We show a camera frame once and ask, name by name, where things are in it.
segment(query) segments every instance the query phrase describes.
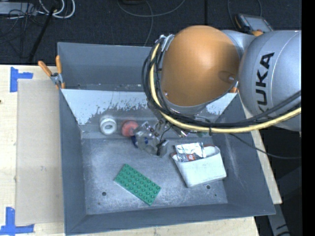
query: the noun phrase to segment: yellow cable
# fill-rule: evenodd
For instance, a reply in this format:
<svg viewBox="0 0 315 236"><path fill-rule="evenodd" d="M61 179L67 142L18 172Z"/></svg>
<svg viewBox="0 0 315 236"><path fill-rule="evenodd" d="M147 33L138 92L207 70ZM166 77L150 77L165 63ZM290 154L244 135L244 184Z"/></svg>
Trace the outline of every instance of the yellow cable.
<svg viewBox="0 0 315 236"><path fill-rule="evenodd" d="M151 56L151 61L154 59L155 55L157 54L158 51L158 47L159 44L157 44L157 46L155 47L155 49L153 50L152 56ZM154 67L155 64L152 65L151 69L150 69L150 73L149 73L149 79L150 79L150 91L151 91L151 95L154 99L154 101L161 107L160 102L158 101L158 97L155 91L155 87L154 87ZM161 112L162 116L169 121L170 123L174 124L175 126L178 126L184 130L194 130L194 131L198 131L198 132L207 132L209 133L210 128L209 127L202 127L202 126L196 126L196 125L191 125L191 124L185 124L182 123L180 121L177 121L175 119L173 119L172 117L166 115L165 113ZM264 123L260 123L260 124L256 124L256 125L252 125L252 126L248 126L248 127L241 127L241 128L211 128L211 132L212 133L245 133L245 132L250 132L253 130L258 130L258 129L262 129L262 128L267 128L273 125L276 125L279 122L288 120L298 114L301 113L301 107L291 111L281 117L275 118L273 120L270 121L266 121Z"/></svg>

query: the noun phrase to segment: black device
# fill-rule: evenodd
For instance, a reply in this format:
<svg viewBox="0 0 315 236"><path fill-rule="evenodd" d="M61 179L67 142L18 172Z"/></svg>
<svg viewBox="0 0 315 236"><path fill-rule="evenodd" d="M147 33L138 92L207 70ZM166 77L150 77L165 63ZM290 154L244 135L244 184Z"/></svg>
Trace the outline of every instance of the black device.
<svg viewBox="0 0 315 236"><path fill-rule="evenodd" d="M256 32L266 33L273 31L266 19L239 13L235 16L236 26L239 31L255 35Z"/></svg>

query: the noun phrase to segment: white container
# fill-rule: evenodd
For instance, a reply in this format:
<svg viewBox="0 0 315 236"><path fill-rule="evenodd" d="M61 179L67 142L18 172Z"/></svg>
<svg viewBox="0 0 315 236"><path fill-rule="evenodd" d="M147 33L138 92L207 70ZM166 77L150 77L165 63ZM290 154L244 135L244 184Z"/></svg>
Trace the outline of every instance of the white container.
<svg viewBox="0 0 315 236"><path fill-rule="evenodd" d="M226 177L220 149L214 148L216 153L211 156L190 162L180 162L176 154L172 156L188 188Z"/></svg>

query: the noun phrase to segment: plastic object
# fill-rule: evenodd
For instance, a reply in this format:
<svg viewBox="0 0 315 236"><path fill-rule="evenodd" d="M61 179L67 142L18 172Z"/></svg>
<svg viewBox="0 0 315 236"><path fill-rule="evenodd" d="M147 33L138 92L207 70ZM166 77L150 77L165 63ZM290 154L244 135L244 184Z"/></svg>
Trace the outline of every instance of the plastic object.
<svg viewBox="0 0 315 236"><path fill-rule="evenodd" d="M111 135L117 130L117 124L114 119L102 117L99 122L99 127L104 135Z"/></svg>
<svg viewBox="0 0 315 236"><path fill-rule="evenodd" d="M121 187L151 205L157 197L161 187L140 172L125 164L115 178L115 182Z"/></svg>

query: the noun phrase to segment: white tape roll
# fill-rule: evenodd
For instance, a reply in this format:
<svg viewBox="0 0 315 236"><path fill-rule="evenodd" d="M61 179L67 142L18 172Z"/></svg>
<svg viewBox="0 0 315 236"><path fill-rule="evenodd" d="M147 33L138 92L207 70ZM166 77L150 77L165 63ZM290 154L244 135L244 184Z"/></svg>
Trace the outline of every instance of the white tape roll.
<svg viewBox="0 0 315 236"><path fill-rule="evenodd" d="M117 130L117 124L114 119L102 117L99 122L99 127L104 135L111 135Z"/></svg>

